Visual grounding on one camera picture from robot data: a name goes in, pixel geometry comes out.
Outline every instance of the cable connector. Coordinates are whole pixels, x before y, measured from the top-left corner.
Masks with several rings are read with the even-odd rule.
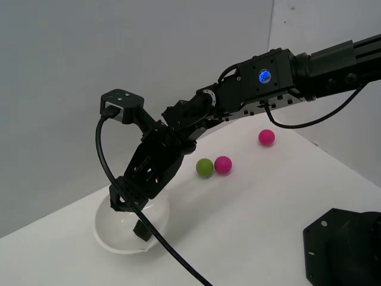
[[[132,124],[138,109],[144,106],[144,98],[129,91],[113,89],[101,96],[101,115],[103,109],[109,105],[120,109],[119,114],[113,117],[114,120],[122,122],[122,124]]]
[[[115,118],[120,112],[120,108],[113,105],[109,105],[101,111],[101,116],[105,117],[106,119],[112,119]]]

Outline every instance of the ball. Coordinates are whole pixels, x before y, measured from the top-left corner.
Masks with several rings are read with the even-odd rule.
[[[196,164],[196,171],[202,177],[210,177],[213,173],[213,162],[209,159],[200,159]]]
[[[275,141],[275,134],[269,129],[264,129],[258,135],[258,140],[263,146],[271,146]]]
[[[231,159],[226,156],[218,157],[214,161],[214,168],[216,169],[218,174],[225,175],[230,172],[232,169],[233,163]]]

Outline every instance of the robotic arm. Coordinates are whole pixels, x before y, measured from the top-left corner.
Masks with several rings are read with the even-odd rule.
[[[139,220],[133,232],[138,237],[148,241],[154,235],[189,273],[210,286],[141,212],[148,200],[155,198],[176,175],[184,156],[195,150],[196,140],[221,122],[262,112],[282,128],[311,126],[342,110],[366,84],[380,79],[381,35],[357,43],[345,42],[311,55],[294,56],[288,49],[275,49],[232,65],[217,83],[197,90],[191,100],[180,100],[167,107],[162,114],[167,125],[155,121],[143,109],[142,97],[121,89],[107,92],[101,97],[95,142],[111,182],[111,207],[118,212],[135,212]],[[313,122],[281,125],[271,115],[278,108],[351,90],[355,92],[340,107]],[[142,143],[124,175],[117,179],[107,165],[101,145],[102,125],[109,118],[122,124],[134,123],[143,133]],[[330,227],[325,229],[321,226],[326,220]],[[332,281],[346,286],[379,285],[380,241],[380,213],[331,209],[304,230],[307,278],[318,286],[333,285]]]
[[[253,116],[303,101],[360,91],[381,79],[381,35],[307,55],[294,56],[288,49],[271,51],[226,69],[217,83],[201,88],[189,101],[167,107],[155,121],[144,109],[144,99],[115,89],[101,97],[101,114],[109,105],[120,109],[114,119],[134,123],[143,133],[123,176],[117,178],[125,192],[142,209],[170,182],[183,156],[192,153],[196,140],[223,121]],[[130,212],[110,187],[111,207]]]

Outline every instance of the green ball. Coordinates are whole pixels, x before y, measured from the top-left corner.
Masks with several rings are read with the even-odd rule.
[[[200,159],[196,165],[197,173],[202,177],[210,177],[213,173],[213,162],[209,159]]]

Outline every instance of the black mounting plate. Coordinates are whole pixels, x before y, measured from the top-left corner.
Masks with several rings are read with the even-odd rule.
[[[305,270],[313,286],[338,286],[330,274],[326,245],[356,215],[356,212],[331,209],[303,230]]]

